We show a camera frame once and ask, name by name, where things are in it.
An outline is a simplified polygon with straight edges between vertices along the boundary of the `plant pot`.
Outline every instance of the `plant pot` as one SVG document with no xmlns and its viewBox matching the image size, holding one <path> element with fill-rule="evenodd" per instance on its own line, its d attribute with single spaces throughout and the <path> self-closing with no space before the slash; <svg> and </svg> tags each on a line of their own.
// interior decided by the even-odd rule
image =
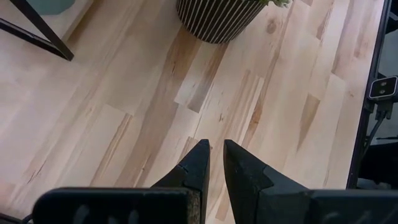
<svg viewBox="0 0 398 224">
<path fill-rule="evenodd" d="M 75 0 L 27 0 L 40 15 L 58 15 L 69 9 Z"/>
<path fill-rule="evenodd" d="M 265 6 L 257 0 L 177 0 L 182 24 L 212 44 L 234 39 Z"/>
</svg>

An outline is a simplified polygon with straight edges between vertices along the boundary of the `wooden floor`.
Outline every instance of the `wooden floor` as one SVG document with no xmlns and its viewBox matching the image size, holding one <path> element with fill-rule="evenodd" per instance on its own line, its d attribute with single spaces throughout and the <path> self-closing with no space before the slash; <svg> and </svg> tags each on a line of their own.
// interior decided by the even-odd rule
<svg viewBox="0 0 398 224">
<path fill-rule="evenodd" d="M 59 186 L 150 186 L 209 139 L 208 223 L 232 223 L 224 139 L 311 188 L 344 188 L 383 0 L 269 6 L 228 45 L 175 1 L 97 0 L 66 62 L 0 32 L 0 212 Z"/>
</svg>

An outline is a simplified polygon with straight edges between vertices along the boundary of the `striped planter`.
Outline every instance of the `striped planter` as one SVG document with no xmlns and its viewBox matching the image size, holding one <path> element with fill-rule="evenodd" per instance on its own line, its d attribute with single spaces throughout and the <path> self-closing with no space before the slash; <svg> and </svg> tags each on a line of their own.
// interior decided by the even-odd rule
<svg viewBox="0 0 398 224">
<path fill-rule="evenodd" d="M 182 24 L 212 44 L 234 39 L 265 6 L 257 0 L 177 0 Z"/>
</svg>

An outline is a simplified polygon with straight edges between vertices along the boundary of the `green leaf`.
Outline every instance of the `green leaf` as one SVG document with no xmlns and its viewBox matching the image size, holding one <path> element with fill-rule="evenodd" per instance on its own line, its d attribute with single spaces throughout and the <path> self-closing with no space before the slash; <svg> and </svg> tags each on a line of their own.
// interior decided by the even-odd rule
<svg viewBox="0 0 398 224">
<path fill-rule="evenodd" d="M 290 3 L 290 0 L 260 0 L 260 2 L 267 6 L 269 2 L 273 2 L 276 6 L 287 7 Z"/>
</svg>

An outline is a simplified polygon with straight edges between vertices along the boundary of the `metal frame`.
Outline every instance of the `metal frame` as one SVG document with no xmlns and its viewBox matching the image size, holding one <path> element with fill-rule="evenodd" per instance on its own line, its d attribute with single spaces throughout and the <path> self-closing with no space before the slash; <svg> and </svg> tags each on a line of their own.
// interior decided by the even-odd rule
<svg viewBox="0 0 398 224">
<path fill-rule="evenodd" d="M 28 32 L 14 24 L 0 18 L 0 29 L 16 35 L 31 44 L 41 47 L 49 52 L 56 54 L 66 60 L 73 59 L 73 53 L 62 42 L 62 40 L 55 34 L 55 32 L 45 23 L 41 16 L 34 10 L 34 8 L 26 0 L 10 0 L 10 2 L 23 13 L 26 18 L 35 25 L 35 27 L 48 38 L 45 40 L 31 32 Z"/>
<path fill-rule="evenodd" d="M 379 30 L 377 32 L 377 37 L 376 37 L 376 44 L 374 46 L 371 68 L 369 71 L 368 84 L 364 96 L 361 118 L 359 120 L 358 132 L 356 133 L 353 158 L 351 160 L 351 167 L 349 168 L 349 174 L 346 185 L 347 189 L 355 189 L 358 180 L 361 158 L 364 152 L 364 143 L 366 141 L 366 134 L 368 131 L 369 117 L 374 110 L 374 104 L 368 100 L 368 95 L 371 88 L 371 83 L 375 79 L 377 79 L 377 75 L 379 73 L 378 72 L 379 58 L 381 55 L 381 50 L 383 48 L 384 36 L 386 34 L 389 12 L 391 10 L 391 2 L 392 0 L 384 0 L 383 10 L 380 18 Z"/>
</svg>

